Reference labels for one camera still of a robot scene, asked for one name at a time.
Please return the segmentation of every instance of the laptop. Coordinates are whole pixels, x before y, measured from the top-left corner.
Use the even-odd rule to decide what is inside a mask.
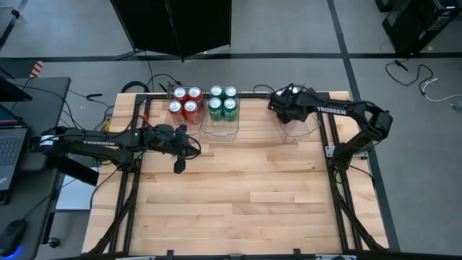
[[[12,184],[28,134],[27,124],[0,105],[0,192],[8,191]]]

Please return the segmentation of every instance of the butcher block tabletop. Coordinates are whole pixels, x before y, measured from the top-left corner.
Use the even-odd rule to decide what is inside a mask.
[[[331,98],[349,99],[348,92],[330,92]],[[130,122],[135,94],[119,94],[111,131],[123,131]],[[168,100],[153,100],[149,122],[164,124]],[[303,254],[341,253],[334,205],[329,187],[319,121],[307,120],[311,133],[284,143],[267,111],[267,100],[240,99],[237,137],[200,138],[202,155],[173,173],[175,157],[159,152],[143,156],[130,255]],[[356,122],[336,116],[341,142],[357,132]],[[329,141],[330,129],[326,124]],[[369,172],[366,160],[351,165]],[[98,183],[115,166],[102,166]],[[347,171],[356,215],[382,246],[387,239],[371,177]],[[96,192],[82,251],[95,246],[114,218],[121,181],[117,172]],[[128,180],[126,194],[131,189]],[[350,248],[354,247],[346,216]],[[119,230],[122,249],[125,223]]]

